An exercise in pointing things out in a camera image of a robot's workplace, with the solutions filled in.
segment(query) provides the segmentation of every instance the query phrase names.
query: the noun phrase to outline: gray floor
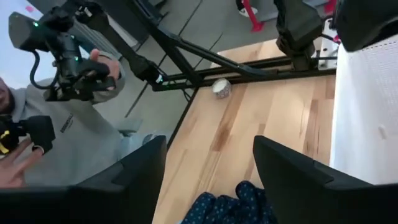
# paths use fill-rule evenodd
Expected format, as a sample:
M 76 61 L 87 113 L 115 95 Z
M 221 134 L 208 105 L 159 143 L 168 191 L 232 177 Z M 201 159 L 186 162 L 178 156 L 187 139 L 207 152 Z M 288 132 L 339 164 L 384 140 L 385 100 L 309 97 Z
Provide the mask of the gray floor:
M 214 52 L 277 37 L 275 20 L 267 21 L 262 32 L 252 33 L 250 20 L 238 13 L 234 0 L 168 0 L 162 8 L 162 12 L 167 11 L 169 14 L 162 20 L 162 26 L 174 34 L 180 34 L 185 40 L 211 48 Z M 182 52 L 192 66 L 200 61 L 200 57 Z M 139 48 L 138 53 L 155 63 L 159 63 L 165 55 L 152 37 Z M 203 60 L 197 69 L 209 66 L 210 62 Z M 169 75 L 180 72 L 168 57 L 160 67 Z M 123 123 L 144 84 L 129 72 L 126 87 L 121 94 L 97 108 L 111 123 Z M 174 130 L 186 105 L 180 90 L 153 92 L 147 88 L 127 119 L 142 121 L 140 133 L 155 130 L 169 133 Z

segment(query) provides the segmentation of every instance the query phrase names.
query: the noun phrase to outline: person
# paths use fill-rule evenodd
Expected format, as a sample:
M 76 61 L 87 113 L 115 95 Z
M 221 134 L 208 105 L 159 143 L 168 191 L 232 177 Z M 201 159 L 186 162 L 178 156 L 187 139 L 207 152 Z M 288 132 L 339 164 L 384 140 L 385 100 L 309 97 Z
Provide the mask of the person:
M 235 0 L 236 3 L 236 7 L 238 8 L 238 11 L 240 13 L 240 15 L 244 16 L 244 17 L 249 17 L 249 13 L 246 10 L 246 8 L 243 6 L 243 0 Z M 251 10 L 253 11 L 253 14 L 256 15 L 258 10 L 251 6 Z
M 105 63 L 109 67 L 109 76 L 116 81 L 115 89 L 94 92 L 91 101 L 47 102 L 44 101 L 43 90 L 32 85 L 15 90 L 0 78 L 0 113 L 11 114 L 15 122 L 35 115 L 50 116 L 56 136 L 53 148 L 43 156 L 38 150 L 32 152 L 18 148 L 14 154 L 0 161 L 0 167 L 1 163 L 8 164 L 9 161 L 22 164 L 12 168 L 12 174 L 15 173 L 17 179 L 10 181 L 11 186 L 21 183 L 22 173 L 27 185 L 77 184 L 121 159 L 123 137 L 93 105 L 119 94 L 124 87 L 124 70 L 112 55 L 97 49 L 91 51 L 90 59 Z M 50 81 L 43 80 L 39 83 L 44 85 Z M 21 147 L 26 147 L 28 143 L 29 140 L 23 141 Z

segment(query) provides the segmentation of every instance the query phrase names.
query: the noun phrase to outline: white wall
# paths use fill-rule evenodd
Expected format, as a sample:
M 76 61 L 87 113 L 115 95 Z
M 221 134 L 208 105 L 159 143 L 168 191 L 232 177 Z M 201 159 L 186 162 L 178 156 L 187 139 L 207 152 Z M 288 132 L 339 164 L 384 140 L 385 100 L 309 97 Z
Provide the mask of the white wall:
M 34 19 L 39 19 L 42 13 L 33 7 L 29 12 L 26 7 L 33 7 L 26 0 L 0 1 L 0 77 L 13 88 L 26 87 L 29 81 L 29 73 L 34 63 L 34 56 L 30 52 L 16 49 L 12 46 L 8 35 L 8 17 L 16 11 Z M 82 56 L 88 54 L 81 49 Z M 39 52 L 40 64 L 35 74 L 36 81 L 45 78 L 53 78 L 55 68 L 51 66 L 53 56 L 49 52 Z

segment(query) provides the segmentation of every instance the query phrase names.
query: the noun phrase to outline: black metal frame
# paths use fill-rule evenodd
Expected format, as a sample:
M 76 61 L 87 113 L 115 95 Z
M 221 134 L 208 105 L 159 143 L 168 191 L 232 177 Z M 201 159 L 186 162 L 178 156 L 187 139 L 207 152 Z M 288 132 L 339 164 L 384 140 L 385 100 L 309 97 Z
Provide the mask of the black metal frame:
M 159 21 L 152 17 L 151 13 L 146 10 L 145 5 L 143 5 L 141 0 L 124 0 L 124 2 L 147 28 L 149 34 L 163 48 L 165 53 L 182 72 L 180 74 L 166 76 L 164 78 L 166 84 L 155 85 L 151 83 L 152 89 L 154 91 L 181 90 L 186 88 L 211 86 L 217 78 L 205 79 L 205 77 L 231 72 L 240 74 L 232 77 L 226 77 L 231 84 L 283 80 L 290 78 L 317 77 L 323 75 L 334 75 L 336 73 L 335 68 L 326 70 L 318 70 L 317 68 L 314 68 L 313 70 L 299 72 L 293 70 L 261 69 L 290 65 L 292 63 L 292 59 L 288 57 L 277 57 L 246 63 L 234 62 L 228 58 L 222 57 L 216 53 L 204 49 L 203 47 L 183 40 L 181 37 L 163 29 L 159 25 Z M 178 47 L 214 62 L 221 67 L 194 71 L 193 67 L 182 55 Z M 336 57 L 313 58 L 312 60 L 314 60 L 314 63 L 316 63 L 317 60 L 320 59 L 335 60 Z

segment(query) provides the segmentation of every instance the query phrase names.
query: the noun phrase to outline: wooden table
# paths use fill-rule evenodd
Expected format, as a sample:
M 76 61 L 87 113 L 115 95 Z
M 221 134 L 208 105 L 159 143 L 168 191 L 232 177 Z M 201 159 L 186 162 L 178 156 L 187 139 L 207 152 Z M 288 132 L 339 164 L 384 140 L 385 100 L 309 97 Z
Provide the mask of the wooden table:
M 237 62 L 282 56 L 275 40 L 226 50 Z M 249 180 L 262 187 L 252 154 L 263 135 L 329 163 L 335 76 L 233 85 L 218 100 L 199 89 L 167 154 L 155 224 L 182 220 L 203 192 L 236 197 Z

